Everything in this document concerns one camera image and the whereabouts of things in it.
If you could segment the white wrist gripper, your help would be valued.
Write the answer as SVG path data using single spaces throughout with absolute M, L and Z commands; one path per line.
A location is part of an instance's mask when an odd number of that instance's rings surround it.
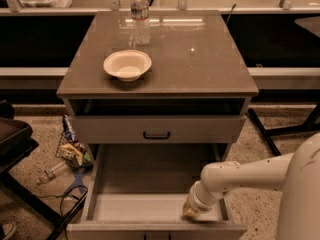
M 182 207 L 183 215 L 189 218 L 196 218 L 201 214 L 206 214 L 213 209 L 213 206 L 221 198 L 221 193 L 209 192 L 200 181 L 196 181 L 184 201 Z

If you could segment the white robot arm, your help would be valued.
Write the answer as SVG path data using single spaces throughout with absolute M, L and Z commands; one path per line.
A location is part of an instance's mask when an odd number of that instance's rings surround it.
M 276 240 L 320 240 L 320 134 L 295 152 L 240 164 L 206 165 L 187 196 L 183 215 L 195 218 L 236 188 L 282 192 Z

